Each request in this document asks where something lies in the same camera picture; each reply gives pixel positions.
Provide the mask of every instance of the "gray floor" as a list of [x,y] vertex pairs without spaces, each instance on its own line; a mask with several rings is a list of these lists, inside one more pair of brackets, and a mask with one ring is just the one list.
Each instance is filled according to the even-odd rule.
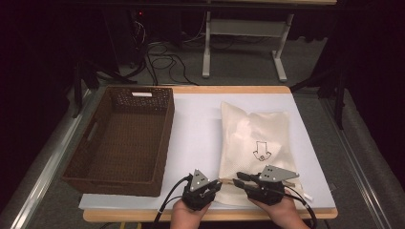
[[[309,77],[325,44],[325,41],[306,43],[303,39],[288,41],[282,55],[288,82],[280,83],[269,55],[271,47],[277,44],[275,40],[238,37],[231,47],[225,49],[229,42],[228,39],[214,40],[213,46],[217,49],[213,49],[211,53],[209,79],[201,77],[203,47],[199,42],[188,43],[181,49],[166,44],[165,54],[162,54],[166,49],[164,46],[156,46],[150,51],[150,57],[152,60],[158,59],[154,62],[155,67],[166,67],[172,63],[167,59],[167,54],[177,54],[185,65],[185,75],[199,85],[291,86]],[[184,81],[182,64],[179,60],[176,59],[176,61],[177,64],[170,74],[176,81]],[[130,71],[125,66],[122,70],[125,73]],[[156,74],[160,84],[176,83],[170,78],[168,68],[156,70]],[[142,85],[152,84],[147,71],[134,79]],[[339,212],[336,219],[329,219],[327,222],[320,220],[318,228],[328,228],[328,226],[330,228],[403,228],[405,224],[404,192],[378,152],[350,95],[346,93],[345,97],[346,106],[343,113],[345,130],[340,131],[330,120],[332,99],[318,99],[315,90],[304,89],[294,94],[294,97]],[[83,220],[82,211],[77,208],[81,194],[60,180],[66,158],[74,150],[86,120],[95,108],[99,93],[94,92],[94,95],[93,100],[88,100],[89,105],[84,110],[81,122],[66,149],[64,159],[57,167],[48,192],[40,199],[28,228],[99,228],[102,225]],[[2,213],[0,228],[11,227],[51,154],[71,128],[72,112],[73,106],[32,164],[7,209]]]

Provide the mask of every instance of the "table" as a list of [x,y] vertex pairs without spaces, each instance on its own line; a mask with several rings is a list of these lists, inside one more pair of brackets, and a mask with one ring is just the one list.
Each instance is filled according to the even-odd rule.
[[[221,102],[226,101],[247,112],[290,114],[290,150],[308,201],[319,219],[333,219],[337,209],[328,184],[310,143],[294,98],[287,87],[271,86],[181,86],[174,87],[175,115],[159,198],[84,194],[79,208],[87,221],[153,221],[167,193],[181,178],[200,169],[208,178],[218,177],[222,132]],[[172,197],[180,196],[182,185]],[[160,220],[170,220],[172,202]],[[300,216],[310,219],[303,206]],[[236,207],[214,202],[202,220],[264,220],[258,208]]]
[[[291,5],[334,5],[336,0],[226,0],[225,2],[291,4]],[[277,50],[272,51],[272,59],[281,82],[287,81],[286,72],[281,61],[281,54],[286,44],[289,28],[294,14],[289,13],[285,21],[252,21],[239,19],[211,18],[211,12],[206,13],[205,49],[202,60],[202,77],[208,78],[210,74],[210,37],[211,34],[267,36],[280,38]]]

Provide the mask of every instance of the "floor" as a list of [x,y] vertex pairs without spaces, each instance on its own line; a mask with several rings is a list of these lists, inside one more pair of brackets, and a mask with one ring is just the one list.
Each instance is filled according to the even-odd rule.
[[[201,77],[201,39],[184,43],[182,48],[157,44],[150,48],[149,57],[159,84],[191,81],[198,85],[292,86],[310,76],[325,42],[307,43],[304,39],[287,42],[282,55],[287,83],[277,79],[270,56],[277,41],[272,39],[218,37],[213,40],[208,79]],[[128,66],[121,66],[121,70],[122,73],[131,71]],[[147,70],[133,79],[141,85],[153,83]],[[119,228],[119,224],[103,227],[103,223],[84,221],[82,211],[77,208],[81,194],[60,180],[66,158],[95,108],[92,103],[95,97],[95,91],[85,95],[85,108],[76,119],[72,118],[74,103],[71,103],[70,110],[2,213],[0,228]],[[350,94],[345,96],[343,131],[331,118],[333,98],[318,99],[316,88],[300,90],[294,98],[339,212],[336,219],[320,220],[318,228],[402,228],[405,221],[401,214],[405,210],[403,190],[368,134]],[[28,198],[32,193],[36,197]],[[241,225],[268,228],[268,222],[255,223]],[[220,226],[236,228],[232,223]],[[135,228],[135,224],[127,224],[125,228]]]

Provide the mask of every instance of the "wooden table edge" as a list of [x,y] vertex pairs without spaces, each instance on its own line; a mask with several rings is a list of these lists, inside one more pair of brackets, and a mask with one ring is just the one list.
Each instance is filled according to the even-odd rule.
[[286,86],[159,86],[174,94],[291,94]]
[[[158,210],[98,210],[85,209],[83,218],[89,222],[151,222],[155,219]],[[302,219],[310,219],[307,210],[298,210]],[[338,215],[336,208],[315,209],[318,219],[335,219]],[[160,221],[170,221],[171,210],[165,210]],[[249,221],[269,220],[268,215],[261,209],[257,210],[219,210],[209,209],[203,221]]]

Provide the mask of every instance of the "black cable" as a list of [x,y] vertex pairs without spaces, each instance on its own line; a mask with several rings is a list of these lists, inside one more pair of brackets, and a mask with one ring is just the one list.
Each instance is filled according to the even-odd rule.
[[311,229],[316,228],[318,226],[318,220],[317,220],[312,208],[310,208],[310,206],[307,204],[307,202],[304,200],[304,198],[301,197],[301,195],[297,191],[295,191],[294,189],[292,189],[288,186],[286,186],[286,187],[289,188],[289,190],[291,190],[292,192],[294,192],[298,196],[298,198],[293,195],[290,195],[290,194],[284,194],[284,196],[289,197],[289,198],[294,198],[294,199],[297,199],[298,201],[300,201],[304,205],[304,207],[307,208],[307,210],[310,214],[310,217],[312,218],[312,226],[310,228]]
[[117,223],[117,222],[107,222],[104,225],[102,225],[99,229],[107,228],[109,225],[112,225],[112,224],[115,224],[115,223]]
[[170,190],[169,194],[167,195],[166,199],[164,200],[163,204],[161,205],[158,213],[156,214],[155,220],[153,221],[152,225],[151,225],[151,229],[153,229],[155,227],[155,225],[159,222],[160,216],[164,211],[164,208],[166,207],[167,203],[169,203],[170,201],[172,201],[174,198],[168,200],[170,198],[170,196],[173,194],[173,192],[176,190],[176,188],[183,183],[184,181],[190,181],[193,178],[193,176],[190,174],[187,177],[183,177],[181,180],[179,180],[179,182],[177,182],[175,184],[175,186],[173,186],[172,190]]
[[325,225],[327,226],[328,229],[330,229],[330,225],[326,219],[324,219]]
[[[155,47],[161,47],[161,48],[163,48],[163,50],[160,51],[160,52],[158,52],[158,53],[150,53],[150,51],[153,50]],[[151,73],[150,70],[148,69],[149,73],[150,73],[151,75],[154,75],[155,78],[156,78],[155,69],[156,69],[156,70],[169,69],[169,77],[170,77],[170,79],[172,79],[174,82],[176,82],[176,83],[181,83],[181,84],[192,84],[192,85],[199,86],[197,83],[191,81],[191,80],[186,76],[186,73],[185,73],[186,67],[185,67],[184,62],[181,60],[181,58],[180,58],[178,55],[176,55],[176,54],[166,54],[167,51],[168,51],[167,47],[164,46],[164,45],[162,45],[162,44],[154,45],[154,46],[152,46],[152,47],[150,47],[150,48],[148,49],[148,51],[147,51],[148,58],[149,58],[150,55],[156,57],[156,59],[154,59],[153,61],[151,61],[151,60],[149,59],[149,64],[150,64],[150,66],[151,66],[151,68],[152,68],[152,71],[153,71],[153,73]],[[163,66],[163,67],[157,67],[157,66],[156,66],[156,62],[158,62],[158,61],[160,61],[160,60],[169,60],[169,63],[168,63],[167,65]],[[180,62],[181,65],[182,65],[182,77],[186,80],[185,82],[184,82],[184,81],[176,80],[176,79],[174,79],[173,76],[172,76],[172,69],[177,65],[178,62]]]

